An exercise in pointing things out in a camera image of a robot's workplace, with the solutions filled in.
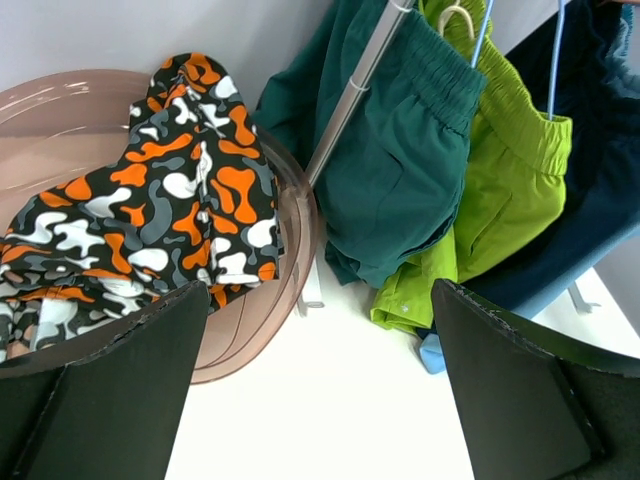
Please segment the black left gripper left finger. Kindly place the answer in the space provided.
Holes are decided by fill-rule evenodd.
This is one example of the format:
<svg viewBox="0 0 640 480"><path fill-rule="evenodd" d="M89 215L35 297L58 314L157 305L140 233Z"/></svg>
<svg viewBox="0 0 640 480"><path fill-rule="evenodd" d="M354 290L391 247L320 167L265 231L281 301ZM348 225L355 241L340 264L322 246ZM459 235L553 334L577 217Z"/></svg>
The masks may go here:
<svg viewBox="0 0 640 480"><path fill-rule="evenodd" d="M206 287L192 282L2 363L2 478L164 478L208 307Z"/></svg>

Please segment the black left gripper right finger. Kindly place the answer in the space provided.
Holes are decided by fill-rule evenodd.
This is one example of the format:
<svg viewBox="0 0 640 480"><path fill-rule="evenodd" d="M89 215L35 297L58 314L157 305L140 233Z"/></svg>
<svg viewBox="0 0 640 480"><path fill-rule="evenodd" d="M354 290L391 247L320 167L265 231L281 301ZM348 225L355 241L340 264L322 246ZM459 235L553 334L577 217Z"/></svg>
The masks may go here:
<svg viewBox="0 0 640 480"><path fill-rule="evenodd" d="M449 280L432 303L475 478L638 478L638 359Z"/></svg>

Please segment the orange camouflage shorts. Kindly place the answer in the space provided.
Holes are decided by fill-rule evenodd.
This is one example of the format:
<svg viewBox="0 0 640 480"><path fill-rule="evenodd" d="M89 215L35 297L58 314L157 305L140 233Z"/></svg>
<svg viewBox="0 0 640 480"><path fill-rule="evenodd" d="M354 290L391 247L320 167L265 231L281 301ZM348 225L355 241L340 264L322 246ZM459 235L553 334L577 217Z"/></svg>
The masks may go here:
<svg viewBox="0 0 640 480"><path fill-rule="evenodd" d="M114 163L26 201L1 239L1 356L48 348L192 281L216 312L277 278L277 181L232 77L169 58Z"/></svg>

